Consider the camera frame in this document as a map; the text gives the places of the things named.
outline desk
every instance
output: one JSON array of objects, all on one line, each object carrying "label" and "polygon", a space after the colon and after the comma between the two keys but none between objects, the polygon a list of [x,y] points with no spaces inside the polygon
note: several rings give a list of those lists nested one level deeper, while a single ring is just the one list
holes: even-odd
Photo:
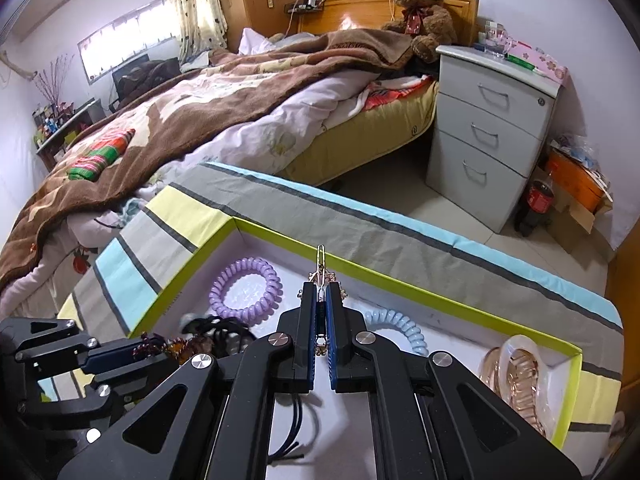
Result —
[{"label": "desk", "polygon": [[53,156],[59,152],[65,141],[66,134],[71,131],[71,127],[82,121],[84,124],[94,124],[105,118],[106,115],[100,104],[100,99],[92,99],[82,108],[80,108],[66,123],[62,124],[55,133],[53,133],[42,145],[36,150],[36,155],[44,162],[47,171],[52,171],[56,166],[56,159]]}]

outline dried branch decoration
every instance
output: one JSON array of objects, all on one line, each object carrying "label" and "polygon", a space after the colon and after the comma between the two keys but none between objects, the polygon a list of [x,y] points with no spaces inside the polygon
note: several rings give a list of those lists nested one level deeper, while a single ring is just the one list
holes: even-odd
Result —
[{"label": "dried branch decoration", "polygon": [[60,103],[62,83],[66,79],[66,74],[69,72],[74,56],[74,54],[71,57],[67,54],[58,56],[55,63],[53,61],[49,63],[49,71],[44,69],[42,72],[38,72],[36,79],[33,80],[40,93],[52,105],[57,106]]}]

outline orange box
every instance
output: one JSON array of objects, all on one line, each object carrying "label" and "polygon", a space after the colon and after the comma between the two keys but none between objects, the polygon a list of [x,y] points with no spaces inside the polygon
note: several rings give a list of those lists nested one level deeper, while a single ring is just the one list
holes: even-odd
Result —
[{"label": "orange box", "polygon": [[547,171],[553,164],[557,165],[552,174],[554,183],[562,187],[588,211],[593,213],[600,203],[604,191],[600,189],[580,164],[572,161],[562,153],[556,152],[556,150],[552,150],[549,155],[549,160],[546,163]]}]

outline teddy bear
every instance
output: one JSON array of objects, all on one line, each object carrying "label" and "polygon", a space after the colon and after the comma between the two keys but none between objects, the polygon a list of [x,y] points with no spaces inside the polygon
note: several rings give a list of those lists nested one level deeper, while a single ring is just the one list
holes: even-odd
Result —
[{"label": "teddy bear", "polygon": [[453,20],[442,4],[443,0],[396,0],[401,6],[401,20],[393,20],[382,26],[383,30],[392,30],[411,34],[414,37],[414,54],[426,63],[438,59],[436,47],[456,41]]}]

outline light blue coil hair tie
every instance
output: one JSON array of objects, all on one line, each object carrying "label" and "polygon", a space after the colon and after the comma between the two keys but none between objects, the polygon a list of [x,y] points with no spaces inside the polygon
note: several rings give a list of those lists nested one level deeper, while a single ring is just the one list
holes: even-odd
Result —
[{"label": "light blue coil hair tie", "polygon": [[365,313],[364,319],[367,322],[369,330],[384,328],[385,326],[394,328],[406,336],[409,343],[411,343],[411,348],[414,353],[423,356],[429,355],[427,342],[424,340],[420,327],[417,326],[414,321],[411,321],[408,316],[402,314],[402,312],[387,310],[386,308],[372,310]]}]

